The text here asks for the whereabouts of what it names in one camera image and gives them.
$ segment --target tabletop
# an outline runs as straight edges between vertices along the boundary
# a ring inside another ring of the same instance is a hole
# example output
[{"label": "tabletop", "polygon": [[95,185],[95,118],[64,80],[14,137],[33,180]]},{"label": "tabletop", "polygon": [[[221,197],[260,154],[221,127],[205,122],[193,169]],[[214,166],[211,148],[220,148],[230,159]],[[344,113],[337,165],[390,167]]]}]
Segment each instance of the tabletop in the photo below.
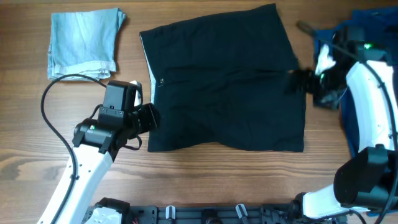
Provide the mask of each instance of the tabletop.
[{"label": "tabletop", "polygon": [[[61,141],[44,123],[40,99],[47,80],[52,12],[119,7],[127,19],[116,38],[118,71],[111,79],[142,83],[144,102],[150,81],[139,32],[198,16],[241,11],[272,1],[0,1],[0,223],[35,223],[45,210],[68,160]],[[353,9],[397,5],[397,1],[280,0],[277,9],[301,66],[313,66],[313,42],[295,23],[321,29],[349,19]],[[62,82],[48,93],[49,120],[72,144],[76,124],[102,102],[95,83]],[[333,183],[336,170],[350,159],[338,111],[312,106],[307,95],[305,149],[246,152],[216,142],[165,153],[121,149],[95,192],[131,205],[259,205],[288,203],[300,192]],[[393,223],[394,216],[385,219]],[[359,223],[350,218],[351,223]]]}]

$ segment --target folded towel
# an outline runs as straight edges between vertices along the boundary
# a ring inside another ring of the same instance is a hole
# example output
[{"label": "folded towel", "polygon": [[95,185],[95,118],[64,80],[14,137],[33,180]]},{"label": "folded towel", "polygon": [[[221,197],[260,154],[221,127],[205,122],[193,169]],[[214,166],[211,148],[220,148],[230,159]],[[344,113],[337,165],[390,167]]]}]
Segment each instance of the folded towel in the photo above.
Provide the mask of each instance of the folded towel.
[{"label": "folded towel", "polygon": [[[63,12],[51,15],[47,76],[82,74],[109,78],[116,71],[113,60],[116,33],[126,17],[120,9]],[[70,77],[67,80],[82,80]]]}]

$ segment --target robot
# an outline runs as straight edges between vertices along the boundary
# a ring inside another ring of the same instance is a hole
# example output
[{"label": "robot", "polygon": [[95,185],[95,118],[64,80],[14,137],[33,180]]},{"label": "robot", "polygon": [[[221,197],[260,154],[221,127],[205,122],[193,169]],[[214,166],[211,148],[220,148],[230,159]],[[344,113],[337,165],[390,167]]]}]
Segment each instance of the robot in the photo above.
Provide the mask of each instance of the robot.
[{"label": "robot", "polygon": [[[298,28],[317,39],[317,32],[307,24],[299,22]],[[388,210],[398,210],[398,109],[389,53],[380,45],[365,42],[360,27],[345,27],[331,42],[321,41],[325,45],[316,70],[294,71],[295,86],[311,93],[314,105],[331,109],[337,108],[349,91],[360,136],[358,154],[337,170],[331,185],[300,193],[287,204],[258,207],[131,207],[111,198],[89,207],[119,149],[128,139],[138,138],[141,145],[138,134],[155,129],[159,123],[154,105],[142,104],[139,83],[110,81],[104,103],[96,107],[98,119],[93,119],[95,110],[76,126],[65,172],[37,223],[344,224],[346,216],[352,214],[364,223],[358,212],[380,213],[376,221],[380,223]],[[48,89],[67,76],[49,85],[42,106]]]}]

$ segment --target black t-shirt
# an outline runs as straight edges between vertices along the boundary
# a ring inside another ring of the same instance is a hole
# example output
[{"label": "black t-shirt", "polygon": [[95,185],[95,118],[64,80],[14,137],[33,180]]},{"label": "black t-shirt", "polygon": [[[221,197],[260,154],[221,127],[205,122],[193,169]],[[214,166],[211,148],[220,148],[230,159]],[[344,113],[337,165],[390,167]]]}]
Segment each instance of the black t-shirt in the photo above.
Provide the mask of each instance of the black t-shirt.
[{"label": "black t-shirt", "polygon": [[155,78],[159,128],[148,151],[204,142],[248,151],[303,151],[305,93],[275,4],[141,32]]}]

